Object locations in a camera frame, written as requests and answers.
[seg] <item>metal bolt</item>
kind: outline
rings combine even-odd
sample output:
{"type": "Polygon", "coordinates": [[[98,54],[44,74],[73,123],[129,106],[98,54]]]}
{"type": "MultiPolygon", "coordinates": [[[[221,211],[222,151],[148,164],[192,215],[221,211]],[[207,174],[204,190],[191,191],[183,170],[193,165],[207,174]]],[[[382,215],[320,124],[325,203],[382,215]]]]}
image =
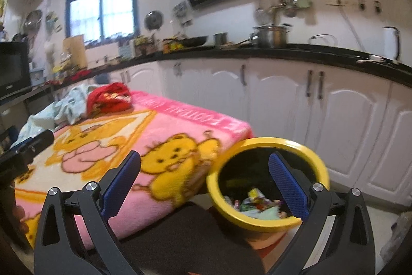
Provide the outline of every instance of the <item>metal bolt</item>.
{"type": "Polygon", "coordinates": [[[320,183],[315,183],[313,185],[313,189],[316,190],[316,191],[322,191],[323,190],[323,185],[320,184],[320,183]]]}
{"type": "Polygon", "coordinates": [[[360,196],[361,191],[358,188],[353,188],[352,189],[352,194],[354,194],[355,196],[360,196]]]}
{"type": "Polygon", "coordinates": [[[58,189],[57,189],[56,187],[51,188],[51,189],[49,190],[49,195],[51,195],[51,196],[56,195],[57,192],[58,192],[58,189]]]}
{"type": "Polygon", "coordinates": [[[86,189],[92,191],[92,190],[96,189],[96,187],[97,187],[96,182],[89,182],[86,186],[86,189]]]}

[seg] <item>wooden cutting board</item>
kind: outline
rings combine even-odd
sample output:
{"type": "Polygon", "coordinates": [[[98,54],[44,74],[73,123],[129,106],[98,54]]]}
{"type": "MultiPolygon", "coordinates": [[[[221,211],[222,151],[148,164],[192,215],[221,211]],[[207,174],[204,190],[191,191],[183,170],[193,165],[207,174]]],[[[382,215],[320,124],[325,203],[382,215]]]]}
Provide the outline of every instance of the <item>wooden cutting board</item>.
{"type": "Polygon", "coordinates": [[[79,68],[87,68],[86,48],[84,47],[84,35],[63,39],[63,51],[67,50],[72,55],[72,64],[79,68]]]}

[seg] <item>black microwave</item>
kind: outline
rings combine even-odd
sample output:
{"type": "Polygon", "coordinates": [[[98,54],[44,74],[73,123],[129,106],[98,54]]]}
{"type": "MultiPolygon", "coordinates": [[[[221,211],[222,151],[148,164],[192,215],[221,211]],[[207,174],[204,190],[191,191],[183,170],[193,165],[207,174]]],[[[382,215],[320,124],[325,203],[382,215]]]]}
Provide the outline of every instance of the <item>black microwave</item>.
{"type": "Polygon", "coordinates": [[[0,43],[0,100],[30,92],[27,42],[0,43]]]}

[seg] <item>window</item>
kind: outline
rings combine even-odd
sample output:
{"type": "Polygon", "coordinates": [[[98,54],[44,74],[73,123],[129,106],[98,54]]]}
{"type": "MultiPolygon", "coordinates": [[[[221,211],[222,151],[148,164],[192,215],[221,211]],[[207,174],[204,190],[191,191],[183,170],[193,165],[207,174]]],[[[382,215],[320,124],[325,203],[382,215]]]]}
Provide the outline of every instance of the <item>window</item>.
{"type": "Polygon", "coordinates": [[[126,36],[137,26],[135,0],[67,0],[66,34],[84,34],[84,41],[126,36]]]}

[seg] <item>trash can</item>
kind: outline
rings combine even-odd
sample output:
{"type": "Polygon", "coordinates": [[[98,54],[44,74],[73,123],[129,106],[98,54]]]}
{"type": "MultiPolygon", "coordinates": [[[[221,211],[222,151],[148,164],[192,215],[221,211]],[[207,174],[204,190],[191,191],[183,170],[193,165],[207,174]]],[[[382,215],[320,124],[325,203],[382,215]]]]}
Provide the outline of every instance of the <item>trash can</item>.
{"type": "Polygon", "coordinates": [[[280,211],[284,219],[261,220],[243,215],[228,204],[223,196],[240,202],[252,188],[258,188],[270,200],[283,200],[268,168],[269,156],[279,152],[288,164],[301,170],[310,182],[320,182],[329,189],[329,174],[323,161],[309,148],[281,138],[252,138],[240,141],[223,153],[207,176],[207,188],[215,208],[236,226],[253,232],[285,232],[301,223],[286,204],[280,211]]]}

